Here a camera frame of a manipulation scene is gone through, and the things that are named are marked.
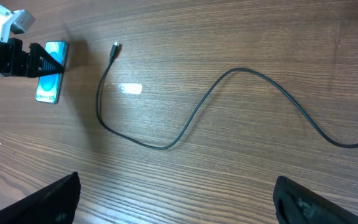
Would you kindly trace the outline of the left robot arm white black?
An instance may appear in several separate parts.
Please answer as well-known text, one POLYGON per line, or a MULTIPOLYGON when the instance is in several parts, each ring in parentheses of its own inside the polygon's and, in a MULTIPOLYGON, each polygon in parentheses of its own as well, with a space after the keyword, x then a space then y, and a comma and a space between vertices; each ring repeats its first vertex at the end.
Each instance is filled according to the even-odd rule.
POLYGON ((0 74, 8 77, 38 78, 63 73, 65 66, 55 60, 37 43, 31 43, 29 52, 23 42, 10 34, 23 34, 35 18, 25 9, 11 11, 0 4, 0 74))

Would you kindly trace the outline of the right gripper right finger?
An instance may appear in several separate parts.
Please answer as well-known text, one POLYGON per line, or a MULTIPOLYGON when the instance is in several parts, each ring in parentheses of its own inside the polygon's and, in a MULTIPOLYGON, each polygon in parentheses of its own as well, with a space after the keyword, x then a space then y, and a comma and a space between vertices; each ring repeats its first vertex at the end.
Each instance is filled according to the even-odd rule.
POLYGON ((277 178, 273 202, 279 224, 358 224, 358 216, 285 176, 277 178))

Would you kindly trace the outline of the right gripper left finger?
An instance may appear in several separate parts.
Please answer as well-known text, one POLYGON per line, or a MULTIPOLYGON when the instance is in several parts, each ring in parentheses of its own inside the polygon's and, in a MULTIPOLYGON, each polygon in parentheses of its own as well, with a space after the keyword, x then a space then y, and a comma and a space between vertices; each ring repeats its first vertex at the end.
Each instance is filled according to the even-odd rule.
POLYGON ((0 210, 0 223, 72 224, 80 191, 80 178, 77 172, 73 172, 0 210))

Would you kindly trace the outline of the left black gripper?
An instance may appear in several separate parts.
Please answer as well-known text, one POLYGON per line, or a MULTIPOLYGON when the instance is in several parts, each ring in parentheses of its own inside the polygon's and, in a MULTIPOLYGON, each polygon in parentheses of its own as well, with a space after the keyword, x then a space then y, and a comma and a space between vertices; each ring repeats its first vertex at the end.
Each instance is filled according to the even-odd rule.
MULTIPOLYGON (((7 76, 27 76, 27 53, 22 50, 23 41, 10 38, 0 42, 0 73, 7 76)), ((65 67, 57 62, 40 44, 31 43, 28 53, 28 77, 37 78, 63 73, 65 67)))

